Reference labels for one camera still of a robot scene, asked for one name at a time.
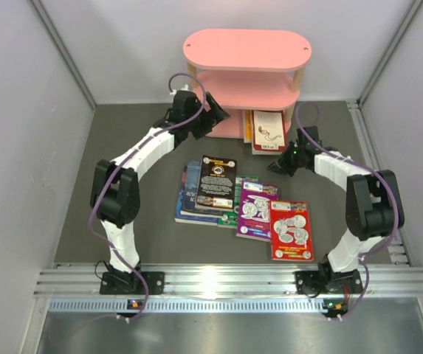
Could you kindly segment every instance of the book cover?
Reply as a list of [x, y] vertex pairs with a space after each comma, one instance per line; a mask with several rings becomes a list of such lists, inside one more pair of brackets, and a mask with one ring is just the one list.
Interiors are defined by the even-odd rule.
[[270, 242], [269, 202], [277, 199], [277, 187], [244, 181], [241, 188], [237, 235]]
[[270, 202], [273, 260], [313, 260], [308, 204], [304, 201]]
[[185, 194], [183, 196], [182, 215], [209, 216], [210, 218], [221, 218], [224, 214], [221, 210], [199, 209], [196, 207], [196, 191], [198, 190], [199, 174], [201, 164], [199, 161], [190, 161], [187, 165], [185, 179]]
[[243, 180], [258, 182], [258, 177], [238, 175], [235, 178], [234, 209], [232, 210], [232, 212], [224, 212], [222, 218], [218, 220], [218, 226], [237, 229], [238, 219], [239, 219], [239, 205], [241, 201], [241, 187], [242, 187]]
[[196, 192], [199, 209], [233, 209], [237, 161], [203, 155]]
[[252, 111], [252, 153], [278, 155], [285, 151], [287, 138], [283, 112]]
[[205, 216], [193, 216], [193, 215], [182, 215], [182, 204], [185, 196], [185, 179], [187, 174], [187, 168], [185, 167], [182, 174], [182, 186], [180, 187], [179, 197], [176, 201], [175, 207], [175, 221], [177, 223], [197, 223], [201, 225], [212, 225], [218, 224], [216, 218], [208, 218]]

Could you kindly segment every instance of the wooden shelf leg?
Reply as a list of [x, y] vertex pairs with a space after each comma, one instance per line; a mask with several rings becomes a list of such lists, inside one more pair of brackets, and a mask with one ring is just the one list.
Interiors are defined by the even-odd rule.
[[293, 103], [291, 107], [288, 107], [285, 110], [285, 125], [292, 122], [293, 110], [295, 109], [295, 104]]
[[[190, 63], [187, 63], [187, 65], [188, 65], [188, 74], [196, 76], [196, 67], [191, 65]], [[190, 87], [191, 88], [197, 87], [196, 81], [192, 79], [191, 77], [190, 77]]]
[[301, 80], [303, 79], [303, 74], [305, 73], [305, 66], [299, 70], [297, 70], [293, 74], [293, 81], [292, 81], [292, 92], [296, 92], [300, 90]]

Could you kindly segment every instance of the purple book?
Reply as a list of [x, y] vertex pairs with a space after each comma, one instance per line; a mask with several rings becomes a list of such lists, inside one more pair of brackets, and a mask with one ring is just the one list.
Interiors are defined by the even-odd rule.
[[238, 236], [271, 241], [269, 202], [278, 199], [278, 188], [244, 181], [241, 189]]

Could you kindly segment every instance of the red book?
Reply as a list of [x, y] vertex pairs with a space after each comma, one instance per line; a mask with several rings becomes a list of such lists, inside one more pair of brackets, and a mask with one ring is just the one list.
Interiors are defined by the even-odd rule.
[[252, 153], [280, 155], [285, 151], [287, 138], [283, 112], [252, 111]]
[[271, 201], [273, 260], [313, 260], [312, 233], [305, 201]]

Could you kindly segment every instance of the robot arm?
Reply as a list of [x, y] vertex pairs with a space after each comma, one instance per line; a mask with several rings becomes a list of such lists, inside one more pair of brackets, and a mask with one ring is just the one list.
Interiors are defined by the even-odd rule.
[[[305, 131], [322, 145], [316, 127], [307, 127]], [[348, 228], [337, 246], [318, 264], [316, 280], [326, 292], [341, 293], [345, 285], [353, 285], [352, 282], [359, 277], [357, 267], [360, 255], [369, 252], [390, 234], [394, 222], [393, 206], [387, 191], [371, 172], [348, 163], [350, 158], [344, 157], [334, 148], [326, 148], [333, 156], [319, 150], [301, 129], [297, 133], [297, 142], [290, 142], [279, 160], [268, 169], [293, 176], [298, 168], [304, 167], [328, 178], [345, 191], [345, 222]], [[395, 174], [389, 170], [378, 173], [395, 196], [399, 214], [398, 227], [402, 227], [405, 217]], [[352, 286], [351, 288], [354, 292], [360, 292]]]
[[123, 155], [112, 161], [101, 160], [96, 166], [90, 199], [92, 208], [117, 165], [132, 156], [114, 177], [97, 208], [97, 217], [101, 220], [108, 240], [114, 245], [114, 248], [110, 247], [108, 272], [116, 283], [119, 281], [119, 285], [123, 287], [122, 292], [134, 292], [138, 285], [137, 278], [117, 253], [128, 264], [135, 268], [140, 267], [140, 257], [134, 240], [134, 219], [140, 208], [139, 181], [159, 159], [186, 140], [189, 133], [195, 139], [200, 139], [229, 116], [208, 92], [206, 102], [210, 108], [208, 111], [203, 110], [193, 121], [175, 128], [175, 125], [193, 116], [202, 105], [193, 92], [176, 92], [172, 108], [154, 123], [140, 142]]

